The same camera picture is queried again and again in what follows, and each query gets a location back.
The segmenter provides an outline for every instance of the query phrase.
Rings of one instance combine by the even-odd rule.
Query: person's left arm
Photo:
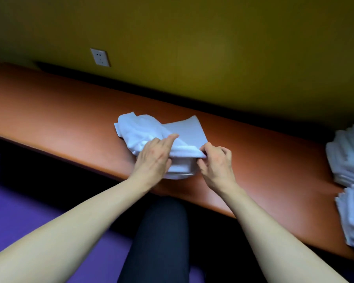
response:
[[[24,236],[0,252],[0,282],[65,282],[113,221],[168,171],[177,134],[148,142],[131,176]]]

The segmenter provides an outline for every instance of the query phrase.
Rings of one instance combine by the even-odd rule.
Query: wall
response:
[[[354,121],[354,0],[0,0],[0,56],[332,128]]]

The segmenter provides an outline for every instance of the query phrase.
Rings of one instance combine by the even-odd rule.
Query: orange wooden tabletop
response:
[[[0,66],[0,137],[126,179],[135,158],[113,124],[134,111],[161,123],[197,115],[208,141],[232,150],[237,182],[302,242],[354,259],[345,244],[324,146],[142,96]],[[232,216],[198,174],[163,180],[154,190]]]

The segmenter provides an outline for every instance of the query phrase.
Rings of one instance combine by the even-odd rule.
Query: person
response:
[[[115,219],[163,178],[171,166],[169,153],[177,137],[172,134],[148,142],[127,180],[0,252],[0,283],[67,281]],[[197,161],[204,180],[235,214],[269,283],[346,282],[237,185],[230,150],[209,142],[201,150],[207,155]],[[188,282],[185,219],[184,209],[171,198],[152,206],[139,226],[118,282]]]

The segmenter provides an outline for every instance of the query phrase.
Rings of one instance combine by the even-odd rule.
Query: brown desk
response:
[[[134,157],[113,124],[134,111],[162,123],[197,115],[213,145],[232,150],[236,179],[302,242],[354,259],[344,241],[322,145],[244,123],[12,65],[0,66],[0,137],[126,179]],[[201,175],[154,190],[233,217]]]

